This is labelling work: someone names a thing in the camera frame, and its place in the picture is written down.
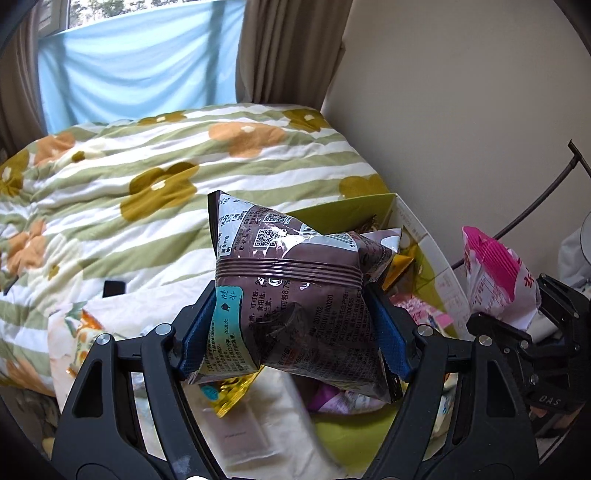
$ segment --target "gold wrapper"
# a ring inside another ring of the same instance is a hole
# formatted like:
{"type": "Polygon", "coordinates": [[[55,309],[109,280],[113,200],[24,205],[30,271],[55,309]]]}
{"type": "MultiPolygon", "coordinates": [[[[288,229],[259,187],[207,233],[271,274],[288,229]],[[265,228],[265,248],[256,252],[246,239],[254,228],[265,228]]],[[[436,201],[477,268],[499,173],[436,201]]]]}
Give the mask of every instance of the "gold wrapper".
{"type": "Polygon", "coordinates": [[[260,372],[261,370],[243,377],[208,383],[201,387],[201,391],[209,400],[216,415],[222,418],[246,394],[260,372]]]}

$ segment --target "screw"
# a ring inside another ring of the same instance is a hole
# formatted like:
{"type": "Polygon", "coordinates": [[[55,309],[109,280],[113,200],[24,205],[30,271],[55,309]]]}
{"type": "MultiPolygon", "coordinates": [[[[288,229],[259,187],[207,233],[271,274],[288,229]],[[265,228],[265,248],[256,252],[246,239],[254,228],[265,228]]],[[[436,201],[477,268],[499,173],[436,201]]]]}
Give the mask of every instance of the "screw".
{"type": "Polygon", "coordinates": [[[108,333],[101,333],[95,340],[99,345],[106,345],[111,340],[111,336],[108,333]]]}
{"type": "Polygon", "coordinates": [[[488,335],[480,335],[478,337],[478,343],[483,346],[491,346],[492,345],[492,338],[488,335]]]}
{"type": "Polygon", "coordinates": [[[156,335],[168,335],[172,329],[169,323],[161,323],[156,327],[156,335]]]}
{"type": "Polygon", "coordinates": [[[430,325],[419,325],[417,332],[422,337],[430,337],[433,334],[433,327],[430,325]]]}

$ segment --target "purple snack bag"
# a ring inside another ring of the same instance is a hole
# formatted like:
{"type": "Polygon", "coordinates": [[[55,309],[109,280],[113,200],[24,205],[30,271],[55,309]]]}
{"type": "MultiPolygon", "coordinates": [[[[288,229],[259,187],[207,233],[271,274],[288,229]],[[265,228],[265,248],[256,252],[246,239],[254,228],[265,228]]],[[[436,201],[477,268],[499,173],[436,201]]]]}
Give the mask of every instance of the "purple snack bag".
{"type": "Polygon", "coordinates": [[[321,235],[298,219],[234,198],[208,197],[217,253],[216,307],[193,382],[261,364],[342,390],[392,400],[361,295],[397,248],[400,230],[321,235]]]}

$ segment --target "striped comforter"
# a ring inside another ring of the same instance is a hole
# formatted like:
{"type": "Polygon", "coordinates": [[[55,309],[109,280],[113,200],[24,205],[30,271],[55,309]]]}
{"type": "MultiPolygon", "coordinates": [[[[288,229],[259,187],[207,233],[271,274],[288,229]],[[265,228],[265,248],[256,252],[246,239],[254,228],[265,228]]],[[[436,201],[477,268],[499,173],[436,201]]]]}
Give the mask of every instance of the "striped comforter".
{"type": "Polygon", "coordinates": [[[0,166],[0,381],[54,394],[47,319],[100,297],[106,279],[133,292],[213,277],[206,196],[218,189],[284,212],[387,191],[320,113],[297,106],[215,106],[42,138],[0,166]]]}

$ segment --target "wall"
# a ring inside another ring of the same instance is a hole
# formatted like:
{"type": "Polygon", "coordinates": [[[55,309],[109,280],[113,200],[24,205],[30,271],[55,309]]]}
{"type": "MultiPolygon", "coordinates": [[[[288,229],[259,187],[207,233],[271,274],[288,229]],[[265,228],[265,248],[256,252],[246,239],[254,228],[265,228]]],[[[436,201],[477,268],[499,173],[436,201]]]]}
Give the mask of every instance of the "wall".
{"type": "MultiPolygon", "coordinates": [[[[493,235],[566,166],[591,161],[591,57],[553,0],[356,0],[326,99],[331,124],[448,260],[463,225],[493,235]]],[[[556,273],[591,210],[581,166],[504,243],[556,273]]]]}

